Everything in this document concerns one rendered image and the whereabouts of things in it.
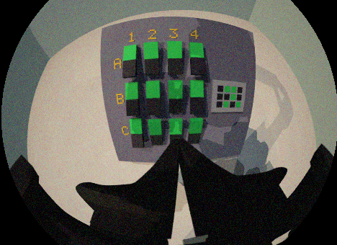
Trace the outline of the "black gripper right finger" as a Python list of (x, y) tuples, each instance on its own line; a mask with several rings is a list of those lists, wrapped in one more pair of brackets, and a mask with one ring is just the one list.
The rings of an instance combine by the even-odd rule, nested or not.
[(236, 176), (206, 158), (185, 139), (178, 141), (180, 171), (196, 237), (207, 235), (233, 205), (264, 193), (287, 175), (287, 168), (278, 167)]

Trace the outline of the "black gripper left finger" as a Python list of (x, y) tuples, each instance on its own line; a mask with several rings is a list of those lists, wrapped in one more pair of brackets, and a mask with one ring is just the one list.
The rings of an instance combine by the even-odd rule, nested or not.
[(158, 222), (163, 236), (171, 239), (179, 159), (179, 141), (172, 139), (163, 155), (138, 181), (122, 185), (82, 182), (76, 185), (76, 191), (93, 210)]

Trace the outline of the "grey switch panel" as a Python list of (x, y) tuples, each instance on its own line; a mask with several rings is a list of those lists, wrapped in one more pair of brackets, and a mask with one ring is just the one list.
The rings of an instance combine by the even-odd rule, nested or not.
[(253, 33), (197, 17), (102, 28), (104, 108), (119, 161), (157, 162), (172, 139), (209, 159), (241, 154), (256, 83)]

